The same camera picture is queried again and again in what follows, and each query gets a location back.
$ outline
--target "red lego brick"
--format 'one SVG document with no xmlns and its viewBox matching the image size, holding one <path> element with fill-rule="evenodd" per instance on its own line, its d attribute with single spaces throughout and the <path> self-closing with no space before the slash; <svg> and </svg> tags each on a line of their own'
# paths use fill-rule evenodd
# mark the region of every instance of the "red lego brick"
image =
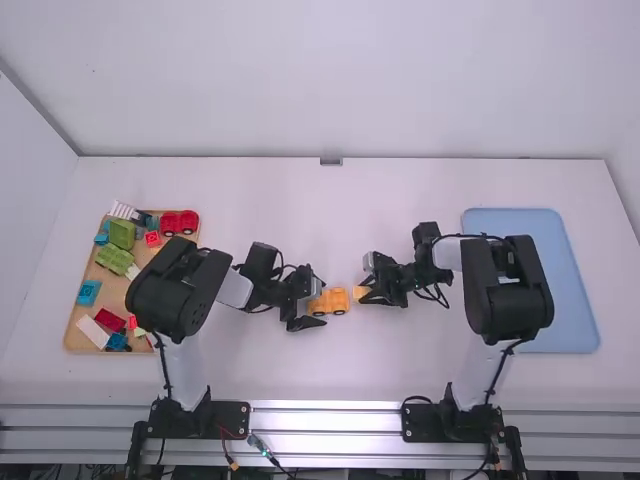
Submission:
<svg viewBox="0 0 640 480">
<path fill-rule="evenodd" d="M 147 241 L 147 246 L 149 248 L 159 247 L 160 245 L 162 245 L 160 234 L 158 234 L 158 232 L 156 231 L 145 233 L 144 239 Z"/>
<path fill-rule="evenodd" d="M 95 321 L 100 325 L 107 327 L 113 332 L 119 332 L 127 324 L 127 322 L 122 318 L 114 315 L 109 310 L 105 310 L 104 308 L 100 309 L 100 311 L 96 315 Z"/>
</svg>

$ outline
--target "toy block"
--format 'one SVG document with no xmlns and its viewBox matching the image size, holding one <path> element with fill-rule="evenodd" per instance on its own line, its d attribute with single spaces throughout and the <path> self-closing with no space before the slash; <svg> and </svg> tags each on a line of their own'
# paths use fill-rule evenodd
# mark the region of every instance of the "toy block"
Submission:
<svg viewBox="0 0 640 480">
<path fill-rule="evenodd" d="M 135 207 L 119 202 L 118 200 L 113 201 L 111 210 L 109 210 L 107 215 L 122 218 L 124 220 L 131 220 L 133 223 L 140 225 L 141 227 L 145 225 L 147 218 L 151 216 L 147 212 L 137 210 Z"/>
<path fill-rule="evenodd" d="M 97 280 L 85 280 L 78 292 L 76 303 L 85 307 L 93 307 L 96 297 L 98 296 L 98 292 L 100 291 L 100 287 L 102 287 L 102 282 L 98 282 Z"/>
<path fill-rule="evenodd" d="M 107 342 L 107 347 L 111 350 L 121 351 L 127 346 L 127 337 L 119 333 L 112 333 Z"/>
<path fill-rule="evenodd" d="M 147 241 L 147 246 L 149 248 L 159 247 L 162 245 L 162 239 L 157 231 L 145 233 L 144 239 Z"/>
<path fill-rule="evenodd" d="M 140 267 L 138 267 L 135 263 L 132 263 L 124 275 L 129 279 L 130 282 L 133 282 L 133 279 L 136 278 L 139 273 Z"/>
<path fill-rule="evenodd" d="M 153 232 L 154 230 L 158 230 L 160 228 L 160 217 L 158 216 L 149 216 L 146 221 L 147 230 Z"/>
<path fill-rule="evenodd" d="M 119 332 L 125 328 L 127 322 L 117 315 L 111 313 L 109 310 L 101 308 L 95 318 L 96 322 L 100 325 L 108 328 L 113 332 Z"/>
<path fill-rule="evenodd" d="M 107 243 L 98 251 L 94 261 L 116 275 L 124 275 L 133 263 L 133 255 L 112 243 Z"/>
<path fill-rule="evenodd" d="M 76 322 L 76 326 L 84 333 L 91 342 L 100 350 L 104 349 L 109 342 L 109 334 L 105 332 L 89 315 L 83 315 Z"/>
<path fill-rule="evenodd" d="M 96 243 L 96 245 L 106 245 L 107 243 L 109 243 L 109 235 L 106 233 L 98 233 L 93 241 Z"/>
<path fill-rule="evenodd" d="M 123 250 L 131 250 L 136 240 L 136 226 L 129 220 L 116 219 L 109 227 L 109 243 Z"/>
</svg>

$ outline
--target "red toy car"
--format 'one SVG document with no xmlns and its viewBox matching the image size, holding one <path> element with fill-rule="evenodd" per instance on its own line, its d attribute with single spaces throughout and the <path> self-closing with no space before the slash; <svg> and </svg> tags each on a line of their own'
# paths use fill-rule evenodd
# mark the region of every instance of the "red toy car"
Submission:
<svg viewBox="0 0 640 480">
<path fill-rule="evenodd" d="M 160 233 L 165 237 L 173 237 L 176 233 L 191 235 L 198 230 L 200 217 L 193 210 L 182 212 L 166 212 L 160 217 Z"/>
<path fill-rule="evenodd" d="M 191 235 L 198 230 L 198 222 L 200 218 L 193 210 L 183 210 L 180 214 L 180 230 L 185 235 Z"/>
<path fill-rule="evenodd" d="M 166 212 L 160 217 L 160 233 L 165 237 L 173 237 L 179 232 L 180 217 L 175 212 Z"/>
</svg>

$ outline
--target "light blue tray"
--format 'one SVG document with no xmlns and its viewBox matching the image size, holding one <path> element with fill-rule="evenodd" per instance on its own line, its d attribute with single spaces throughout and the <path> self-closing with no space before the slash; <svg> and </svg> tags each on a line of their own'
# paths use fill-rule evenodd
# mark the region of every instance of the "light blue tray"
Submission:
<svg viewBox="0 0 640 480">
<path fill-rule="evenodd" d="M 520 352 L 593 353 L 600 335 L 589 305 L 580 270 L 573 256 L 562 217 L 542 208 L 471 208 L 462 216 L 464 233 L 504 237 L 528 234 L 538 249 L 553 303 L 555 317 L 535 340 Z"/>
</svg>

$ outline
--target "aluminum rail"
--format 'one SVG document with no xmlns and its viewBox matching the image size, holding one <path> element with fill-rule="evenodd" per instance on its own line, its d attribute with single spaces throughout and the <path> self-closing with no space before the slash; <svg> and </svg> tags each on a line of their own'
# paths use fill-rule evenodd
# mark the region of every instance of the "aluminum rail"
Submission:
<svg viewBox="0 0 640 480">
<path fill-rule="evenodd" d="M 284 467 L 473 469 L 484 455 L 481 445 L 404 443 L 395 402 L 251 404 L 251 430 Z M 0 462 L 122 464 L 133 423 L 147 416 L 142 405 L 3 404 Z M 520 428 L 530 470 L 640 471 L 640 411 L 506 409 L 504 418 Z M 143 462 L 159 448 L 147 441 Z M 269 466 L 243 441 L 229 448 L 241 466 Z M 163 463 L 226 465 L 214 440 L 168 440 Z"/>
</svg>

